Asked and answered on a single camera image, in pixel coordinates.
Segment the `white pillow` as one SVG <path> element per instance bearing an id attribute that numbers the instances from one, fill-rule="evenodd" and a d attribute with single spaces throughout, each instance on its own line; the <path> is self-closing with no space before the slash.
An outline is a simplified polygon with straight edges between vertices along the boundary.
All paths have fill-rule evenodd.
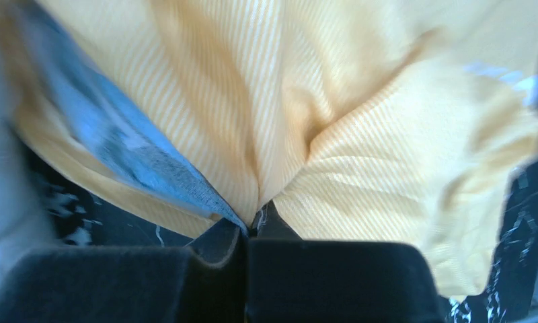
<path id="1" fill-rule="evenodd" d="M 58 243 L 30 180 L 20 140 L 11 128 L 16 98 L 0 52 L 0 287 L 20 258 Z"/>

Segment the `blue and yellow pillowcase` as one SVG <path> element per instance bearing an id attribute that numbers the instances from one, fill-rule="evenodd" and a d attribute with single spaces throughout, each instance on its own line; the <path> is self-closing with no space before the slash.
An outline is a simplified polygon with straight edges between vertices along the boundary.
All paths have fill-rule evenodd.
<path id="1" fill-rule="evenodd" d="M 488 282 L 538 159 L 538 1 L 0 1 L 0 111 L 64 177 L 196 238 L 272 203 Z"/>

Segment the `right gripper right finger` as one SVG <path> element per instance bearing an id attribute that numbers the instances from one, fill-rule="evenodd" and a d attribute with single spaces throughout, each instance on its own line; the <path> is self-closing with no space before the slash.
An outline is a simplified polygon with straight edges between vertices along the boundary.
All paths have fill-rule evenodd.
<path id="1" fill-rule="evenodd" d="M 273 203 L 247 247 L 249 322 L 443 322 L 430 269 L 415 247 L 303 240 Z"/>

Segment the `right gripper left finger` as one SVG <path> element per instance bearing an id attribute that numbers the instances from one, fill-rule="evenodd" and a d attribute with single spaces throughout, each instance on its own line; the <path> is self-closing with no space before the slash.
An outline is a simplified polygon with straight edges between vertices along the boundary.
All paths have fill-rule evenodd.
<path id="1" fill-rule="evenodd" d="M 221 220 L 184 247 L 64 247 L 21 259 L 0 322 L 243 322 L 241 230 Z"/>

